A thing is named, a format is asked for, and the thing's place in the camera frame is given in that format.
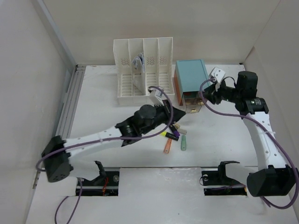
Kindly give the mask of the white eraser stick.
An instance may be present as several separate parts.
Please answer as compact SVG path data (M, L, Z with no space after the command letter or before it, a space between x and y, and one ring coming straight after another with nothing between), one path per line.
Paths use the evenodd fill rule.
M181 128L178 129L178 132L181 134L187 134L187 131L185 129L181 129Z

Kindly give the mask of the purple capped black highlighter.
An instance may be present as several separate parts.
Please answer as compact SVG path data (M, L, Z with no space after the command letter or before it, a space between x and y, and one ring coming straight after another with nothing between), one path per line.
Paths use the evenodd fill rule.
M170 125L169 128L177 138L180 137L180 133L178 132L178 130L176 129L176 127L174 125Z

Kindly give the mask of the yellow capped black highlighter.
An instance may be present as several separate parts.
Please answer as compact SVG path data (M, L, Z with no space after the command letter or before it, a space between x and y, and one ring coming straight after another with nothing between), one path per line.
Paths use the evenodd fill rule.
M178 141L178 139L179 139L179 137L176 137L174 134L171 134L171 133L166 132L166 131L162 132L161 135L164 136L164 137L167 137L169 139L175 140L175 141Z

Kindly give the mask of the white Canon manual booklet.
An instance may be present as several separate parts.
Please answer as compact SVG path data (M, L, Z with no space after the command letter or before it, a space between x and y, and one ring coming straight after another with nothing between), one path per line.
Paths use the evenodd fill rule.
M136 70L136 76L133 78L133 85L145 95L145 59L144 53L139 53L133 60L132 64Z

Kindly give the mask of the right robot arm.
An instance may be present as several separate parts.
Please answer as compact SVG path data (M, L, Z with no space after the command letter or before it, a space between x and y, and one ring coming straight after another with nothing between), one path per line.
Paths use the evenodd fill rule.
M290 157L275 139L269 109L263 98L257 97L257 74L250 71L238 73L233 87L225 83L225 72L214 68L208 80L210 86L200 88L204 102L220 104L225 100L235 105L237 117L247 127L257 156L258 171L245 170L245 182L254 197L285 196L299 186L299 175Z

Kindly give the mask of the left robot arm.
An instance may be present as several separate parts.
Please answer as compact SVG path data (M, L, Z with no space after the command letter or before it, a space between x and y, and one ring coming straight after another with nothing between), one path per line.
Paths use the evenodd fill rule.
M94 161L92 165L85 166L79 163L80 158L100 150L132 145L147 138L146 134L161 124L171 125L185 114L165 100L160 106L141 106L133 116L102 132L74 139L55 136L42 152L48 182L58 182L73 176L100 185L105 178L102 163Z

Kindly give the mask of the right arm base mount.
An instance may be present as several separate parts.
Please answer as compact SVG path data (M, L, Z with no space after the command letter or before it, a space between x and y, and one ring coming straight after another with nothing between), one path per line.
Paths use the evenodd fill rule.
M237 161L222 161L216 168L201 170L200 185L204 187L205 196L247 196L246 186L227 177L226 166L240 164Z

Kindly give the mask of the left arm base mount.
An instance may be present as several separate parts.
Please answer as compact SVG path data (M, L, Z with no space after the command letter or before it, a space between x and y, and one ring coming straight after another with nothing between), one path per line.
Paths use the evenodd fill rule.
M76 196L118 196L120 168L104 168L100 161L95 161L95 174L91 180L81 178L82 186L77 181Z

